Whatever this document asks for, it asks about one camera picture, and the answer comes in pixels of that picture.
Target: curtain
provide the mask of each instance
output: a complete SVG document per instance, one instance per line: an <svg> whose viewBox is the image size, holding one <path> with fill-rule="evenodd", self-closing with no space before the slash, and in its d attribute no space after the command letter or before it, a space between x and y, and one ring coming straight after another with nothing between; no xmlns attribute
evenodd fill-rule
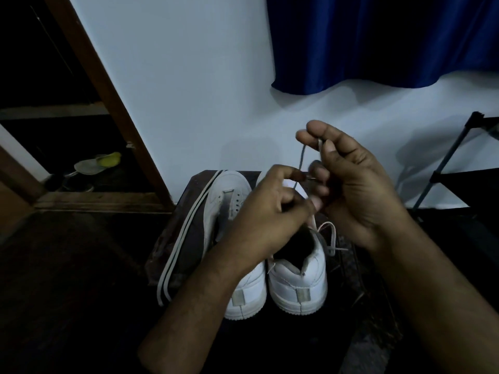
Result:
<svg viewBox="0 0 499 374"><path fill-rule="evenodd" d="M499 0L267 0L272 87L318 93L346 79L420 88L499 70Z"/></svg>

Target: fingernail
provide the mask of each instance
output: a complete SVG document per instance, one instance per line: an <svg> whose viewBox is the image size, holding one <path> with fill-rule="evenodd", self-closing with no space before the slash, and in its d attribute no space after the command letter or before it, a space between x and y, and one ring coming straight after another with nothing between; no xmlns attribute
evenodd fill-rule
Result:
<svg viewBox="0 0 499 374"><path fill-rule="evenodd" d="M320 200L319 197L315 195L310 195L309 200L311 200L313 205L315 206L315 211L319 211L322 208L322 201Z"/></svg>
<svg viewBox="0 0 499 374"><path fill-rule="evenodd" d="M329 139L324 142L324 152L330 153L336 150L336 147L334 147L334 143L330 141Z"/></svg>

